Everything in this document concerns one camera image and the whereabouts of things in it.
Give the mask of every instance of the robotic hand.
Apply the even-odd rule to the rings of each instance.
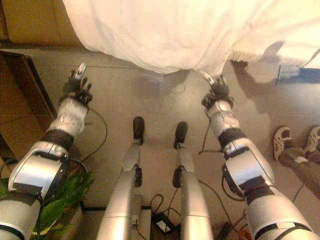
[[[72,71],[63,87],[56,120],[12,171],[9,193],[0,200],[0,239],[27,240],[37,222],[43,200],[59,189],[68,172],[68,150],[84,130],[91,84],[82,79],[86,65]]]
[[[202,105],[226,159],[223,178],[233,193],[246,200],[252,239],[319,240],[296,206],[273,186],[275,176],[270,165],[240,129],[226,79],[206,73],[203,77],[211,89]]]

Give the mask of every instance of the power adapter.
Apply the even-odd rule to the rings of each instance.
[[[151,222],[155,224],[164,235],[170,234],[175,230],[175,225],[163,212],[154,214],[151,217]]]

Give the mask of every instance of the white sneaker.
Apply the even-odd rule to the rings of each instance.
[[[290,128],[287,126],[280,127],[273,137],[273,155],[276,161],[279,160],[279,155],[283,150],[293,147],[291,142]]]
[[[315,152],[317,149],[320,151],[320,126],[315,126],[311,129],[308,141],[303,149],[304,155],[307,156]]]

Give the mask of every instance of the leaf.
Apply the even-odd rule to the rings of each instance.
[[[0,181],[0,198],[8,193],[9,178],[1,178]]]
[[[66,198],[66,205],[72,206],[80,201],[80,199],[84,196],[85,191],[89,189],[89,186],[93,183],[94,179],[89,182],[83,183],[74,191],[70,192]]]
[[[81,178],[82,178],[82,176],[80,176],[77,173],[72,175],[71,177],[69,177],[69,179],[67,179],[62,184],[62,186],[60,187],[58,192],[54,195],[53,200],[65,198],[68,195],[68,193],[76,187],[76,185],[79,183]]]
[[[51,226],[55,220],[59,219],[61,215],[64,213],[65,207],[66,207],[65,199],[52,201],[47,206],[45,206],[40,215],[41,231]]]
[[[62,224],[59,223],[59,226],[52,227],[50,232],[55,236],[61,237],[69,228],[73,226],[73,224]]]

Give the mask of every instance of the shoe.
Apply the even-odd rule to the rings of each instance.
[[[274,159],[278,161],[282,151],[293,146],[290,128],[287,126],[280,127],[273,137]]]
[[[144,143],[145,120],[136,116],[133,119],[133,138],[139,140],[139,146]]]
[[[179,149],[180,143],[183,144],[185,142],[187,130],[188,130],[188,124],[185,121],[179,122],[178,125],[176,126],[175,139],[173,143],[173,147],[175,149]]]
[[[308,136],[308,141],[303,149],[304,155],[307,157],[317,149],[320,151],[320,126],[315,126],[311,129]]]

